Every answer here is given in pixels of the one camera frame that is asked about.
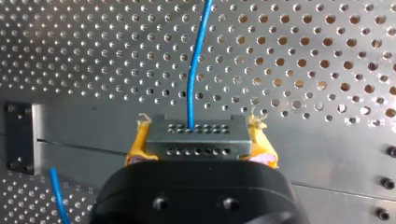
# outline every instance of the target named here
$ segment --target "metal bracket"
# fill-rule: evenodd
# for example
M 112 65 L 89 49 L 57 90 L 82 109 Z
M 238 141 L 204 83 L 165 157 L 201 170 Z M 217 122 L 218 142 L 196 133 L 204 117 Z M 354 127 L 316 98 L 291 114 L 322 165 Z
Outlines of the metal bracket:
M 10 171 L 35 174 L 33 106 L 9 102 L 5 105 L 6 160 Z

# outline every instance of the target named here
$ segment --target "screw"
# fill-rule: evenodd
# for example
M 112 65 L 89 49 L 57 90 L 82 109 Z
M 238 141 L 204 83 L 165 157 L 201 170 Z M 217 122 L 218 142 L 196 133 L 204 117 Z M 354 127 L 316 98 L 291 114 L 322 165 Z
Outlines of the screw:
M 394 189 L 395 188 L 395 182 L 389 178 L 383 178 L 381 180 L 382 186 L 384 186 L 385 189 Z
M 383 208 L 378 208 L 376 210 L 376 215 L 379 217 L 379 219 L 386 221 L 390 219 L 389 212 Z
M 8 113 L 14 112 L 15 111 L 15 106 L 14 105 L 7 105 L 6 111 Z
M 396 147 L 389 147 L 388 149 L 388 154 L 393 157 L 396 158 Z

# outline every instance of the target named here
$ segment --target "blue wire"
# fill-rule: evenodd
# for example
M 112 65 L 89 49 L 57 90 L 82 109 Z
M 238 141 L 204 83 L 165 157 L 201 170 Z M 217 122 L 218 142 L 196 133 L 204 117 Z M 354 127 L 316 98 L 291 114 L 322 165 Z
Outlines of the blue wire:
M 187 87 L 187 119 L 189 129 L 194 128 L 194 82 L 198 66 L 198 58 L 201 54 L 202 45 L 204 43 L 207 22 L 212 8 L 213 0 L 206 0 L 202 21 L 199 26 L 197 40 L 195 42 L 194 53 L 191 59 L 191 68 L 189 72 L 189 83 Z
M 64 208 L 64 196 L 62 195 L 61 186 L 59 184 L 58 173 L 55 168 L 49 170 L 50 183 L 52 185 L 53 194 L 55 196 L 56 205 L 59 210 L 63 224 L 70 224 L 70 219 L 67 216 L 66 209 Z

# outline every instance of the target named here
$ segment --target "perforated metal panel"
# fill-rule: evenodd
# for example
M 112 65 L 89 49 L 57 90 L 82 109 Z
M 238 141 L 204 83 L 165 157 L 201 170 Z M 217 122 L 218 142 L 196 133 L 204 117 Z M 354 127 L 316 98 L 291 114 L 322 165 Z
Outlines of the perforated metal panel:
M 90 153 L 123 156 L 138 113 L 186 118 L 203 7 L 0 0 L 1 100 L 41 104 L 39 139 L 67 145 L 63 155 L 78 166 Z M 268 138 L 292 181 L 394 201 L 378 179 L 396 178 L 386 154 L 396 145 L 395 22 L 392 1 L 215 1 L 196 79 L 197 117 L 255 107 L 268 115 Z M 61 170 L 73 163 L 50 147 L 43 155 Z M 102 166 L 102 157 L 89 166 Z M 114 161 L 111 172 L 122 160 Z M 72 176 L 84 180 L 73 169 Z M 96 187 L 104 181 L 90 178 Z

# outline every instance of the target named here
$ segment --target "yellow clip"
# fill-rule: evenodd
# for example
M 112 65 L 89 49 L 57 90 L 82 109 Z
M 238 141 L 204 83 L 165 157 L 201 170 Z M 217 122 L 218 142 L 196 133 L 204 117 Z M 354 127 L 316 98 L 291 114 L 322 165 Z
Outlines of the yellow clip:
M 136 139 L 134 140 L 131 150 L 126 157 L 125 166 L 130 164 L 131 158 L 133 157 L 155 161 L 159 159 L 156 155 L 148 155 L 146 153 L 146 138 L 149 134 L 149 125 L 151 124 L 151 119 L 146 114 L 139 114 L 139 116 L 143 116 L 144 118 L 143 120 L 137 121 Z
M 248 132 L 252 141 L 252 150 L 250 155 L 241 158 L 243 161 L 259 161 L 266 163 L 272 168 L 278 168 L 278 156 L 267 136 L 265 136 L 262 129 L 266 128 L 267 125 L 262 122 L 267 116 L 256 117 L 252 112 L 248 115 Z

